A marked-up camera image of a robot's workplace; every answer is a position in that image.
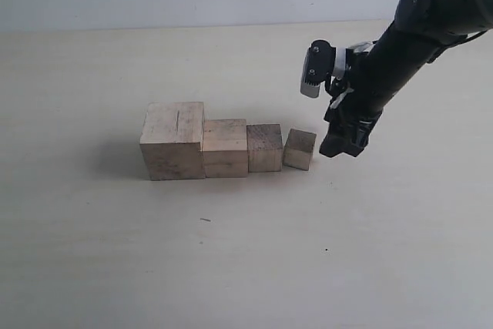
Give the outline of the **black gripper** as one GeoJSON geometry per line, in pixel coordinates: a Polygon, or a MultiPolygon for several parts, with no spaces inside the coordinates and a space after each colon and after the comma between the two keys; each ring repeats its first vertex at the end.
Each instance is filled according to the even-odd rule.
{"type": "Polygon", "coordinates": [[[344,100],[354,91],[346,79],[334,78],[325,84],[325,89],[331,100],[324,115],[328,128],[319,154],[327,158],[340,154],[357,157],[368,145],[370,134],[382,112],[367,115],[346,107],[344,100]]]}

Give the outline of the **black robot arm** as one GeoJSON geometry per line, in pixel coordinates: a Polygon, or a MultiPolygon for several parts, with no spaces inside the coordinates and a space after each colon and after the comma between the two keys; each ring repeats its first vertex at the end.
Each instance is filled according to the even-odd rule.
{"type": "Polygon", "coordinates": [[[336,49],[324,40],[307,52],[306,84],[332,97],[320,154],[358,156],[384,107],[427,63],[492,28],[492,0],[400,0],[394,20],[372,46],[336,49]]]}

